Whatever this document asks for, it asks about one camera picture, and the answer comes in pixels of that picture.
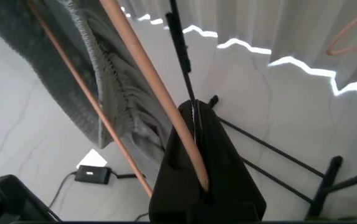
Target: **black metal rack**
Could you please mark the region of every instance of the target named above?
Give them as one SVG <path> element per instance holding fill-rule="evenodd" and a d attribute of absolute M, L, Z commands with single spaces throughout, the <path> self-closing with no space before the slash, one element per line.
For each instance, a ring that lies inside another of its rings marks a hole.
<path fill-rule="evenodd" d="M 166 14 L 167 22 L 169 25 L 169 30 L 171 33 L 171 37 L 173 39 L 173 43 L 176 49 L 176 53 L 178 56 L 179 64 L 181 66 L 181 70 L 183 71 L 183 76 L 186 84 L 186 88 L 188 89 L 188 93 L 192 102 L 193 110 L 194 110 L 194 127 L 195 127 L 195 136 L 197 135 L 197 113 L 196 113 L 196 104 L 195 102 L 195 96 L 193 93 L 193 89 L 191 86 L 191 81 L 189 79 L 189 72 L 191 72 L 191 63 L 189 61 L 188 57 L 188 52 L 187 52 L 187 47 L 185 44 L 184 40 L 184 35 L 182 33 L 182 27 L 181 27 L 181 22 L 179 20 L 179 14 L 178 14 L 178 7 L 176 4 L 175 0 L 170 0 L 171 4 L 171 9 L 172 12 L 169 12 Z M 217 102 L 219 101 L 218 96 L 213 96 L 210 101 L 209 101 L 209 106 L 213 108 Z M 323 204 L 325 203 L 326 197 L 332 193 L 336 192 L 337 190 L 341 190 L 347 187 L 351 187 L 357 184 L 357 176 L 352 177 L 348 180 L 342 181 L 338 184 L 333 184 L 335 181 L 335 178 L 337 176 L 337 173 L 339 171 L 339 168 L 341 167 L 341 164 L 343 162 L 343 158 L 341 156 L 335 156 L 331 159 L 330 165 L 326 172 L 323 174 L 320 171 L 310 167 L 309 165 L 305 164 L 302 161 L 299 161 L 298 159 L 292 157 L 291 155 L 283 152 L 282 150 L 266 143 L 265 141 L 253 136 L 252 134 L 244 131 L 243 129 L 235 126 L 234 124 L 220 118 L 221 123 L 225 124 L 226 126 L 240 132 L 244 136 L 247 136 L 248 138 L 254 140 L 255 142 L 265 146 L 266 148 L 272 150 L 273 152 L 276 152 L 277 154 L 285 157 L 286 159 L 298 164 L 302 168 L 310 171 L 311 173 L 319 176 L 322 178 L 322 181 L 320 183 L 320 186 L 314 196 L 313 199 L 307 197 L 303 193 L 299 192 L 298 190 L 294 189 L 293 187 L 289 186 L 285 182 L 279 180 L 278 178 L 274 177 L 272 174 L 269 174 L 267 171 L 261 169 L 260 167 L 256 166 L 255 164 L 251 163 L 247 159 L 241 157 L 242 161 L 250 166 L 251 168 L 255 169 L 257 172 L 260 172 L 264 176 L 268 177 L 272 181 L 276 182 L 277 184 L 281 185 L 282 187 L 285 187 L 287 190 L 291 191 L 294 193 L 296 196 L 300 197 L 304 201 L 308 202 L 310 204 L 310 208 L 308 209 L 308 212 L 305 216 L 305 219 L 315 219 L 316 217 L 319 217 L 323 208 Z"/>

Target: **power adapter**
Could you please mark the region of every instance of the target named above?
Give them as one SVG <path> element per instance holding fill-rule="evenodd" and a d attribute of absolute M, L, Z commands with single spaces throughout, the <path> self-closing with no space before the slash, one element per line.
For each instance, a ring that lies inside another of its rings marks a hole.
<path fill-rule="evenodd" d="M 94 166 L 79 166 L 75 181 L 92 183 L 92 184 L 105 184 L 109 183 L 110 174 L 112 169 L 109 167 L 94 167 Z"/>

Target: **white curtain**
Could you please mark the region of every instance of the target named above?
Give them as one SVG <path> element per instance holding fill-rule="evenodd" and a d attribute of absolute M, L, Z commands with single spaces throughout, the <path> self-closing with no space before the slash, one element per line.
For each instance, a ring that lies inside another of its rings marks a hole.
<path fill-rule="evenodd" d="M 133 19 L 167 25 L 167 0 L 119 2 Z M 195 29 L 203 36 L 217 37 L 219 48 L 241 44 L 270 55 L 271 65 L 292 62 L 306 72 L 335 77 L 336 94 L 357 89 L 357 50 L 326 54 L 333 38 L 357 17 L 355 0 L 177 0 L 177 4 L 184 32 Z M 354 45 L 357 25 L 335 49 Z"/>

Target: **white marble floor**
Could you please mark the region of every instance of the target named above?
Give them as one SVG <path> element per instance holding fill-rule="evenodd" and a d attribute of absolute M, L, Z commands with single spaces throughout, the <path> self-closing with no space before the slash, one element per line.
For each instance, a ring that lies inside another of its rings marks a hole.
<path fill-rule="evenodd" d="M 163 25 L 132 22 L 145 50 L 179 105 L 188 99 L 174 47 Z M 216 39 L 185 35 L 196 96 L 218 95 L 216 113 L 321 172 L 344 158 L 337 181 L 357 175 L 357 92 L 334 96 L 330 80 L 286 64 L 267 67 L 268 55 Z M 320 178 L 226 128 L 243 157 L 313 197 Z M 119 173 L 131 173 L 116 145 L 98 150 L 64 115 L 30 66 L 0 39 L 0 175 L 17 175 L 44 203 L 91 149 Z M 264 220 L 300 220 L 308 204 L 249 167 L 267 201 Z M 68 180 L 53 210 L 63 220 L 133 220 L 148 209 L 137 180 L 99 186 Z M 323 214 L 357 214 L 357 186 L 328 197 Z"/>

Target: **curtain fold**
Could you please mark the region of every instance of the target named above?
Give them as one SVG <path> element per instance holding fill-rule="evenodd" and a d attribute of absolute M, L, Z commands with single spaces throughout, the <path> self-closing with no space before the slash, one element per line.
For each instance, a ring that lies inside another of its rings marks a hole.
<path fill-rule="evenodd" d="M 167 26 L 164 15 L 170 11 L 169 1 L 119 2 L 132 19 L 149 19 L 153 24 L 162 23 L 162 19 Z M 196 30 L 205 37 L 216 37 L 218 48 L 241 44 L 254 53 L 270 55 L 271 65 L 291 62 L 288 57 L 293 57 L 315 68 L 311 73 L 334 78 L 335 94 L 343 89 L 357 90 L 357 50 L 326 54 L 336 35 L 357 17 L 357 1 L 179 0 L 177 5 L 184 32 Z M 355 45 L 357 25 L 334 49 Z"/>

